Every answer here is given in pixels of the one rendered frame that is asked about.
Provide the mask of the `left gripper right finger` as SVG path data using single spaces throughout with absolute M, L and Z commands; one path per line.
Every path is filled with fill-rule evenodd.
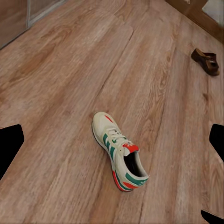
M 209 140 L 224 162 L 224 126 L 214 124 L 210 132 Z

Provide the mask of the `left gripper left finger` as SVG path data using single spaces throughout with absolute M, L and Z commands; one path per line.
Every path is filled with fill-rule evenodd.
M 24 143 L 20 124 L 0 129 L 0 180 Z

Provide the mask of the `gym shoe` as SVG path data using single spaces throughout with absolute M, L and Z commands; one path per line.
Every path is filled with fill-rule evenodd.
M 149 176 L 140 162 L 139 147 L 126 139 L 113 118 L 103 111 L 97 112 L 92 120 L 92 130 L 98 144 L 110 156 L 117 187 L 131 192 L 143 185 Z

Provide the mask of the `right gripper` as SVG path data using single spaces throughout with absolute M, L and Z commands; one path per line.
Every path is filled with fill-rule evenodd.
M 201 214 L 203 216 L 203 218 L 209 222 L 210 224 L 224 224 L 224 220 L 219 218 L 219 217 L 216 217 L 208 212 L 205 212 L 205 211 L 201 211 Z

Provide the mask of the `sandal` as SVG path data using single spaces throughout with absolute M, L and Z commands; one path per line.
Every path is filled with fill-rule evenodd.
M 192 59 L 202 63 L 204 71 L 211 76 L 218 76 L 220 72 L 218 71 L 219 66 L 216 61 L 217 55 L 214 53 L 202 53 L 198 48 L 192 53 Z

